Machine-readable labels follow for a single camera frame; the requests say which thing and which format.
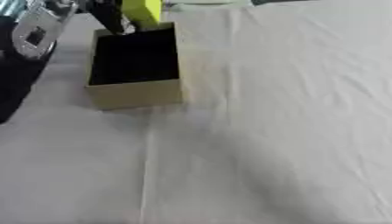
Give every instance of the metal bracket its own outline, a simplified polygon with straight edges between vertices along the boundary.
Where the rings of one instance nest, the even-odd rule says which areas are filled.
[[[34,60],[46,55],[78,6],[74,0],[33,0],[12,33],[16,51]]]

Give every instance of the open box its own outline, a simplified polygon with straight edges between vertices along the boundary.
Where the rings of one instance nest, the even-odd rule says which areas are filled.
[[[182,102],[174,24],[154,31],[94,34],[86,90],[100,109]]]

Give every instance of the table surface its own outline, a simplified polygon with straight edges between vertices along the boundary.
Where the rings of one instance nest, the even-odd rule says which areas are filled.
[[[100,26],[75,17],[0,127],[0,222],[391,221],[391,10],[169,13],[187,104],[113,112],[83,89]]]

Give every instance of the silver metal part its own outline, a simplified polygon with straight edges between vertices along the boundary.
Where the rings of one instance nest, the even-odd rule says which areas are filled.
[[[17,18],[26,5],[25,0],[0,0],[0,16]]]
[[[28,9],[20,15],[12,33],[12,42],[17,52],[28,59],[44,56],[78,6],[74,0],[30,0]]]

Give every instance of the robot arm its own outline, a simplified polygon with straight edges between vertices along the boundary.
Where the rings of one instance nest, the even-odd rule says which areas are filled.
[[[90,12],[121,35],[130,25],[121,4],[121,0],[0,0],[0,124],[29,94],[77,11]]]

